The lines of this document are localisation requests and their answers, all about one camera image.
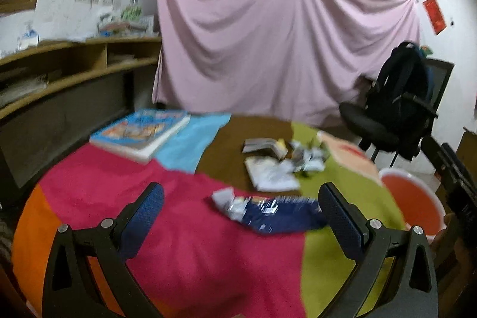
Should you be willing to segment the red paper wall sign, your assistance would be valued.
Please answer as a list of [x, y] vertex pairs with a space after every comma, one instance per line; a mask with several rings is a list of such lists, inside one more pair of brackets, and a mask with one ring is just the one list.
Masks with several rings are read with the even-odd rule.
[[435, 35], [439, 35], [445, 30], [446, 23], [437, 0], [425, 0], [423, 5], [428, 14]]

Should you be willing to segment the black office chair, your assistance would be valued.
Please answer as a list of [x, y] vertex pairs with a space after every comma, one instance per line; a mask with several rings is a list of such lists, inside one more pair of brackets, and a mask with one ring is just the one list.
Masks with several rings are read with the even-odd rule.
[[372, 111], [365, 103], [341, 103], [341, 119], [352, 134], [358, 136], [358, 147], [367, 151], [374, 147], [372, 159], [377, 154], [393, 153], [406, 161], [412, 161], [419, 155], [419, 144], [430, 136], [434, 121], [438, 118], [437, 110], [450, 80], [454, 64], [447, 61], [425, 59], [425, 64], [433, 73], [433, 96], [430, 104], [403, 96], [402, 101]]

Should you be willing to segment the red and white trash basin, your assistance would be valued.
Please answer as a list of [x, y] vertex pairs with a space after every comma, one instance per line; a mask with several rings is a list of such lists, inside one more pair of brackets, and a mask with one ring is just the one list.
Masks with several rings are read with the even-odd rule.
[[395, 168], [382, 169], [379, 178], [391, 192], [408, 229], [420, 226], [429, 243], [434, 241], [440, 231], [446, 229], [445, 208], [423, 180]]

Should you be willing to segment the colourful children's book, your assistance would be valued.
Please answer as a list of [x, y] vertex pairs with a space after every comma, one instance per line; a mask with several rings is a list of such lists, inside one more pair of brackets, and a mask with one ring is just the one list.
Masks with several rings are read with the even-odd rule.
[[171, 137], [189, 124], [190, 118], [186, 111], [143, 109], [92, 134], [89, 142], [117, 156], [147, 164]]

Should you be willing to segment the crumpled silver wrappers pile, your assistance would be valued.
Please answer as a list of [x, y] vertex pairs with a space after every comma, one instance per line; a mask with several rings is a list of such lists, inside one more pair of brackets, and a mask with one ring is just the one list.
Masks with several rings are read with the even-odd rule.
[[294, 173], [316, 173], [325, 170], [325, 163], [330, 156], [326, 145], [318, 145], [313, 140], [304, 145], [297, 140], [292, 140], [290, 146]]

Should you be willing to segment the dark blue snack wrapper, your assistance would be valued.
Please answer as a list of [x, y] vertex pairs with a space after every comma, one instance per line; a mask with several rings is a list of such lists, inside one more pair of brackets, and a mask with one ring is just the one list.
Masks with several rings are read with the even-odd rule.
[[240, 223], [260, 234], [307, 232], [328, 225], [317, 199], [297, 196], [251, 198]]

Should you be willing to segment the dark blue backpack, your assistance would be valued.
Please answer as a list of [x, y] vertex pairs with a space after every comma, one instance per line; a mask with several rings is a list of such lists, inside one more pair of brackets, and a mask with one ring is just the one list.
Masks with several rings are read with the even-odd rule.
[[425, 64], [420, 47], [413, 42], [403, 41], [392, 50], [382, 66], [377, 80], [366, 95], [366, 108], [376, 111], [402, 101], [403, 96], [430, 104], [433, 87], [433, 73]]

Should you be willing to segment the small open booklet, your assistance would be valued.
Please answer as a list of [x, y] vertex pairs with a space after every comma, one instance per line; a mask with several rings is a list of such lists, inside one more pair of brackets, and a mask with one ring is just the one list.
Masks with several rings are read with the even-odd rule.
[[278, 160], [283, 160], [288, 154], [288, 148], [282, 139], [252, 138], [244, 141], [242, 152], [270, 152]]

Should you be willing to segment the wooden wall shelf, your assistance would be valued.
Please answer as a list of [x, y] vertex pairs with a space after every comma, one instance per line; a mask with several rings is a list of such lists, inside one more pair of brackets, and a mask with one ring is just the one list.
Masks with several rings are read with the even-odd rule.
[[1, 59], [1, 174], [23, 187], [62, 153], [131, 112], [152, 87], [162, 41], [41, 44]]

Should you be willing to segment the pink hanging bed sheet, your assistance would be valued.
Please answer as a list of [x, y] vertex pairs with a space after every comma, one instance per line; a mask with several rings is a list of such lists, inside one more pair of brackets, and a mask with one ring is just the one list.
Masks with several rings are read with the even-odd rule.
[[340, 122], [391, 51], [419, 41], [414, 0], [157, 0], [152, 98], [195, 113]]

